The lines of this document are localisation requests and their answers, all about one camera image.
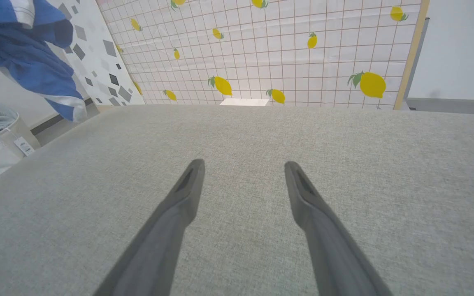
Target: yellow lemon print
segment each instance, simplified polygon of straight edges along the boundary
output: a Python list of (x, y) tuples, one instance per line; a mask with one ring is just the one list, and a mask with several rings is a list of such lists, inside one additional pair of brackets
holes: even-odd
[(133, 81), (133, 84), (135, 85), (135, 88), (137, 88), (138, 92), (142, 94), (142, 90), (140, 89), (140, 86), (138, 85), (138, 83)]
[(252, 4), (257, 8), (265, 8), (268, 6), (268, 0), (252, 0)]
[(316, 36), (316, 34), (314, 34), (314, 32), (310, 32), (310, 38), (308, 39), (308, 49), (313, 49), (316, 44), (318, 43), (318, 36)]
[(358, 86), (358, 83), (360, 84), (361, 92), (363, 92), (364, 95), (378, 97), (380, 99), (383, 98), (386, 85), (385, 80), (383, 80), (380, 75), (371, 72), (363, 73), (363, 71), (361, 71), (361, 73), (352, 74), (346, 83), (347, 85), (351, 79), (354, 88)]
[(393, 6), (391, 8), (391, 19), (401, 22), (405, 21), (409, 16), (403, 13), (403, 10), (401, 7)]
[(217, 39), (222, 39), (222, 38), (224, 38), (224, 34), (222, 34), (221, 32), (219, 32), (217, 29), (213, 29), (213, 36), (215, 36), (215, 38), (217, 38)]
[(164, 90), (163, 93), (173, 101), (177, 100), (177, 96), (171, 90)]
[(134, 30), (141, 31), (142, 27), (139, 25), (136, 19), (132, 18), (131, 19), (131, 25), (133, 26)]
[(171, 9), (175, 11), (175, 8), (178, 8), (180, 5), (184, 3), (186, 3), (186, 0), (171, 0)]
[(217, 90), (223, 95), (232, 95), (232, 86), (224, 78), (213, 76), (207, 80), (207, 84), (212, 88), (217, 87)]
[(284, 94), (280, 90), (267, 90), (267, 95), (273, 98), (274, 101), (284, 104)]

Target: label on basket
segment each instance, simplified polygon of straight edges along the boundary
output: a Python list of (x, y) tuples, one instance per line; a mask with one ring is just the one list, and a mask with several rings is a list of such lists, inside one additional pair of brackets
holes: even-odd
[(34, 148), (28, 144), (27, 140), (23, 137), (19, 137), (14, 141), (14, 144), (23, 152), (26, 156), (31, 155), (34, 152)]

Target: lemon print curtain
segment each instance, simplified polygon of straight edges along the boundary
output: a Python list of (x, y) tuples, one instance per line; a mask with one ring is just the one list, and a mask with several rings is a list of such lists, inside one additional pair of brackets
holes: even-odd
[(393, 109), (422, 0), (101, 0), (147, 104)]

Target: blue and white cloth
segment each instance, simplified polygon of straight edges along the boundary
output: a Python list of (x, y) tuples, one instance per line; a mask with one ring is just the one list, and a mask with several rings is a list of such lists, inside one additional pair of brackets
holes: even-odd
[(0, 70), (45, 97), (64, 118), (80, 122), (87, 112), (73, 70), (45, 43), (64, 48), (72, 37), (72, 24), (46, 0), (0, 0)]

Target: gray baseboard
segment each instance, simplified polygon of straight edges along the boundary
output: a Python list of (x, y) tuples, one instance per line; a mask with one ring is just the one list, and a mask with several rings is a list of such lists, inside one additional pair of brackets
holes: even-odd
[(474, 99), (407, 98), (409, 108), (416, 111), (474, 114)]
[[(90, 97), (85, 99), (85, 106), (89, 106), (92, 103), (93, 103), (93, 100)], [(63, 120), (63, 118), (60, 114), (58, 114), (54, 116), (53, 118), (45, 121), (44, 123), (36, 126), (34, 129), (31, 129), (30, 132), (35, 136), (41, 133), (42, 131), (46, 130), (47, 128), (53, 126), (54, 124), (60, 122), (61, 120)]]

